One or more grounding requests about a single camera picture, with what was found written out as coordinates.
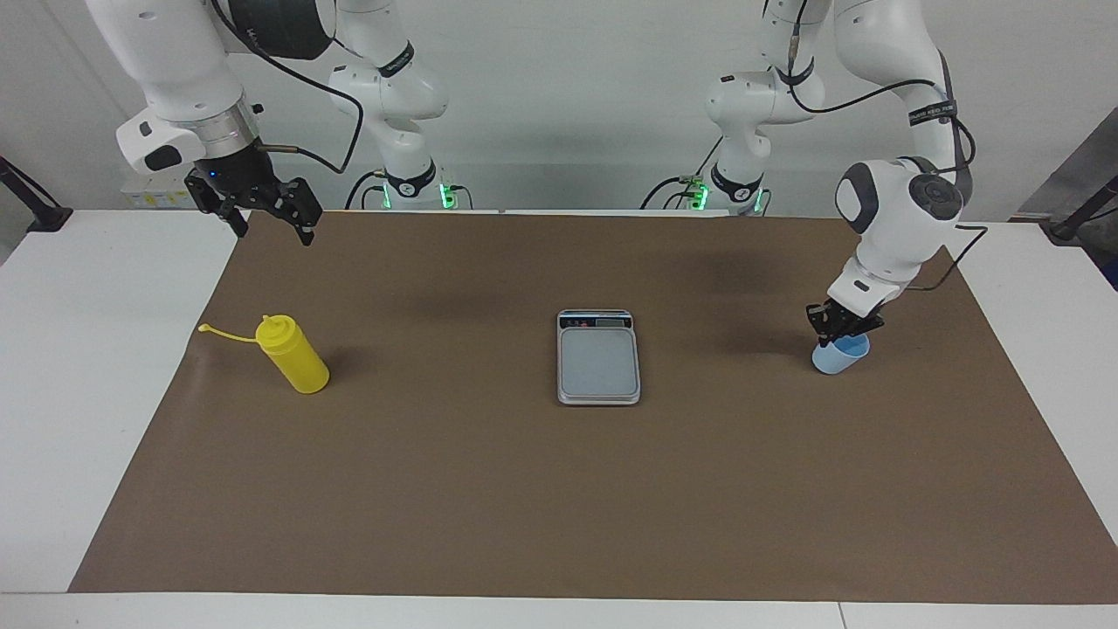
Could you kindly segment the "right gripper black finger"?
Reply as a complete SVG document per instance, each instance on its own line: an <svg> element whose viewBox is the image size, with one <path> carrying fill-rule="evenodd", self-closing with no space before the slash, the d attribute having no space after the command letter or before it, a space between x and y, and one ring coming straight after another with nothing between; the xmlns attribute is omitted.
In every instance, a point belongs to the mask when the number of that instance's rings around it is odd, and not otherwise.
<svg viewBox="0 0 1118 629"><path fill-rule="evenodd" d="M184 187L192 196L193 203L203 215L215 215L231 227L236 238L243 238L248 232L248 225L241 215L234 197L220 196L210 183L203 179L200 171L189 171L183 179Z"/></svg>
<svg viewBox="0 0 1118 629"><path fill-rule="evenodd" d="M291 182L265 184L260 191L260 206L273 218L292 226L303 246L311 246L323 208L307 179L296 177Z"/></svg>

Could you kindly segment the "light blue plastic cup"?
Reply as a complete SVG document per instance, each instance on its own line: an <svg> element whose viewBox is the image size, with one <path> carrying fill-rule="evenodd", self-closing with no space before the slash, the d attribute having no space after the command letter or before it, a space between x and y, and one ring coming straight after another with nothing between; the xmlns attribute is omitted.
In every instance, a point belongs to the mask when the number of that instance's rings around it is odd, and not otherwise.
<svg viewBox="0 0 1118 629"><path fill-rule="evenodd" d="M837 375L866 358L870 350L871 343L868 334L847 335L835 339L834 342L828 342L826 345L814 347L813 353L811 353L811 362L819 373Z"/></svg>

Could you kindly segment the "yellow squeeze bottle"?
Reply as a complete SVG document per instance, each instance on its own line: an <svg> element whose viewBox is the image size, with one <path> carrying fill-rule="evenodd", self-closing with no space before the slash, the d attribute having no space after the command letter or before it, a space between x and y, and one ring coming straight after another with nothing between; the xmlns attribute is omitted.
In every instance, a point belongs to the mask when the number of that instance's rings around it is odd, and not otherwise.
<svg viewBox="0 0 1118 629"><path fill-rule="evenodd" d="M292 389L300 394L315 394L330 382L331 374L326 363L311 345L299 323L290 315L263 315L252 337L234 335L208 323L200 323L197 331L259 347L280 374L288 381Z"/></svg>

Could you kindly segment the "silver digital kitchen scale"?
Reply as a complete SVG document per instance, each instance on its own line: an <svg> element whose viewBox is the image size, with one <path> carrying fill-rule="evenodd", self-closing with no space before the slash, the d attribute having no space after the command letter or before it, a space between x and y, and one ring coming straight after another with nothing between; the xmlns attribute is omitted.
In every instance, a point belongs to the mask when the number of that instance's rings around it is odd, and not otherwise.
<svg viewBox="0 0 1118 629"><path fill-rule="evenodd" d="M639 402L638 335L628 309L556 314L556 398L563 406Z"/></svg>

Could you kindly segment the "brown paper table mat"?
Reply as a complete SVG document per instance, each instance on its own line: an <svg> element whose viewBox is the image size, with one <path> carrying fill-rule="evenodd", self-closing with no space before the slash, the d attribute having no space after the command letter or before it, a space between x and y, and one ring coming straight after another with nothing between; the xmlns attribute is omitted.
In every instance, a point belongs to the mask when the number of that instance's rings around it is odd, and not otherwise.
<svg viewBox="0 0 1118 629"><path fill-rule="evenodd" d="M811 366L839 219L256 215L201 320L288 314L313 395L195 335L72 591L1118 604L1118 546L972 290ZM635 406L556 398L628 309Z"/></svg>

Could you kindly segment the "white wall socket box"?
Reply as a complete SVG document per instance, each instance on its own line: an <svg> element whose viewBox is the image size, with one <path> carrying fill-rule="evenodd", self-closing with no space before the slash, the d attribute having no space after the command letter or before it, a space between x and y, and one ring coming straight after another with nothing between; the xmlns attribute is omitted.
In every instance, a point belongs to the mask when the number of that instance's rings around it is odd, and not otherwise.
<svg viewBox="0 0 1118 629"><path fill-rule="evenodd" d="M121 196L138 210L188 210L198 207L184 185L183 174L132 174L120 187Z"/></svg>

